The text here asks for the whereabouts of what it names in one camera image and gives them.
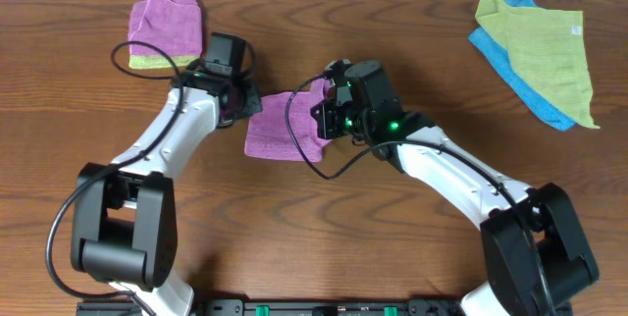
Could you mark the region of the purple microfiber cloth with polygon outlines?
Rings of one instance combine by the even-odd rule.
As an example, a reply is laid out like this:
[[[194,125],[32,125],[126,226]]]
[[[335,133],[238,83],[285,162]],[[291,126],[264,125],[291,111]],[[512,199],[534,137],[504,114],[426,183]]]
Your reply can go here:
[[[314,163],[323,159],[323,149],[329,141],[318,136],[317,123],[310,110],[324,99],[328,89],[324,79],[314,80],[308,90],[295,95],[288,112],[290,127],[301,150]],[[262,111],[249,119],[245,155],[277,161],[303,161],[286,125],[285,114],[290,96],[290,92],[283,92],[261,98]]]

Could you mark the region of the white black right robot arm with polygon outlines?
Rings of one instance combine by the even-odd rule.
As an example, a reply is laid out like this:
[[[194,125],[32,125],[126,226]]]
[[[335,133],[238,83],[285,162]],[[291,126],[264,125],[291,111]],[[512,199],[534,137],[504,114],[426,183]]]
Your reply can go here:
[[[403,109],[378,61],[337,60],[330,94],[311,115],[323,139],[348,136],[439,193],[480,232],[487,281],[458,301],[458,315],[567,315],[600,270],[568,194],[534,188],[455,144],[428,116]]]

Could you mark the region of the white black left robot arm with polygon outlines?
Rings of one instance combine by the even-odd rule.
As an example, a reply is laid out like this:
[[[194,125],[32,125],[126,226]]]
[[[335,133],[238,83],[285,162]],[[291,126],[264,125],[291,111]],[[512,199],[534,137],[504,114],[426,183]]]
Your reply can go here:
[[[113,287],[142,315],[187,315],[193,288],[174,269],[175,181],[209,134],[262,109],[244,39],[210,36],[204,57],[170,77],[166,103],[140,138],[108,165],[86,164],[65,203],[74,210],[70,260]]]

